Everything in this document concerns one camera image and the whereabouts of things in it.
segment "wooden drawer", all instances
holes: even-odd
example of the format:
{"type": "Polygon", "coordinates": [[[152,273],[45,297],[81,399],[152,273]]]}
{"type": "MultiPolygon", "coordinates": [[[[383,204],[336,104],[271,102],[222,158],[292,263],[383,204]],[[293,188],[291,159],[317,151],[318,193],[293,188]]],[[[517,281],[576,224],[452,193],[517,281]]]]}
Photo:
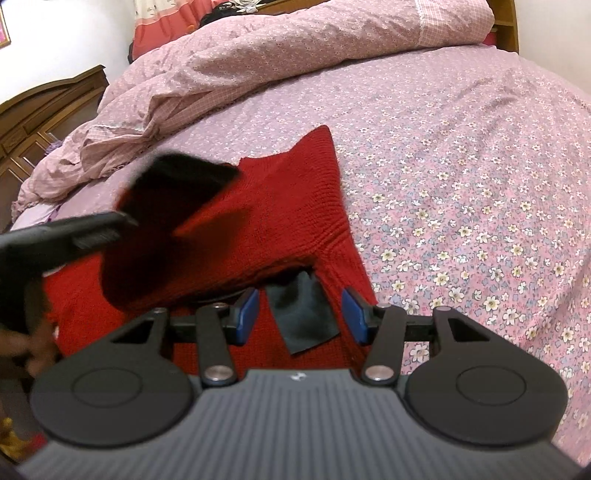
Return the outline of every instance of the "wooden drawer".
{"type": "Polygon", "coordinates": [[[0,160],[0,232],[10,227],[12,202],[17,198],[21,184],[28,176],[17,160],[0,160]]]}
{"type": "Polygon", "coordinates": [[[19,157],[21,166],[27,171],[32,172],[37,164],[45,157],[46,148],[49,142],[41,135],[30,135],[24,142],[11,152],[11,156],[19,157]]]}
{"type": "Polygon", "coordinates": [[[76,128],[96,117],[103,91],[95,89],[79,98],[39,127],[38,132],[49,143],[64,140],[76,128]]]}

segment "black cloth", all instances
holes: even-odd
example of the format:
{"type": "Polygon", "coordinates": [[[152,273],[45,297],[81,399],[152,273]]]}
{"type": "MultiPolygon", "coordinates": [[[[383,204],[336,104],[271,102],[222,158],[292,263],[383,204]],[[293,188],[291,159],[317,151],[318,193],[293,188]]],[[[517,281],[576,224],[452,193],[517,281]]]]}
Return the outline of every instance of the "black cloth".
{"type": "Polygon", "coordinates": [[[336,318],[313,273],[288,273],[265,286],[271,313],[290,354],[303,352],[339,334],[336,318]]]}

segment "bed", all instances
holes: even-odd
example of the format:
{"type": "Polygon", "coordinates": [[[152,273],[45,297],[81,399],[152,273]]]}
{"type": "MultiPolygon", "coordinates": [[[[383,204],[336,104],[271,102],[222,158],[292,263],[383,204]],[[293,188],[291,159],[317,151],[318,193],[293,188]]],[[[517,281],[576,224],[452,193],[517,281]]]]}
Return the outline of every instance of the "bed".
{"type": "MultiPolygon", "coordinates": [[[[157,151],[237,163],[328,125],[377,299],[415,314],[453,305],[555,368],[569,406],[554,441],[587,464],[591,99],[479,44],[493,22],[484,1],[397,4],[386,12],[383,2],[332,0],[264,20],[227,18],[215,33],[208,25],[141,57],[107,90],[97,121],[39,163],[13,214],[48,202],[59,205],[56,218],[110,210],[157,151]],[[358,41],[356,29],[368,36],[358,41]],[[314,68],[297,68],[303,53],[314,68]],[[263,77],[265,68],[289,74],[263,77]],[[174,103],[141,116],[171,82],[174,103]],[[137,110],[125,106],[131,99],[137,110]]],[[[427,356],[426,345],[408,345],[405,371],[427,356]]]]}

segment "metal screw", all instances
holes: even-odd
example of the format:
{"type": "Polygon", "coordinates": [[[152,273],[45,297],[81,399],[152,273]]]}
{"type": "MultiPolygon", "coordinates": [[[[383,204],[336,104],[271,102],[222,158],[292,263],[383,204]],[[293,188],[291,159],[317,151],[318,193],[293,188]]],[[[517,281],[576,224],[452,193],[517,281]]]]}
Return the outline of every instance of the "metal screw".
{"type": "Polygon", "coordinates": [[[365,370],[365,376],[376,382],[390,380],[394,376],[394,370],[386,365],[372,365],[365,370]]]}
{"type": "Polygon", "coordinates": [[[205,369],[205,377],[213,382],[223,382],[234,374],[234,370],[226,365],[213,365],[205,369]]]}

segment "logo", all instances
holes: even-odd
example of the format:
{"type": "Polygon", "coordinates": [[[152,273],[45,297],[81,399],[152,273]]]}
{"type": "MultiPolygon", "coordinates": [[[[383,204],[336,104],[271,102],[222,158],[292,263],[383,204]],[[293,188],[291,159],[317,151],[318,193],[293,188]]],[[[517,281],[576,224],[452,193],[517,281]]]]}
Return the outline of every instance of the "logo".
{"type": "Polygon", "coordinates": [[[290,375],[290,378],[296,382],[301,382],[302,380],[305,380],[307,376],[308,375],[306,375],[304,372],[298,372],[295,375],[290,375]]]}

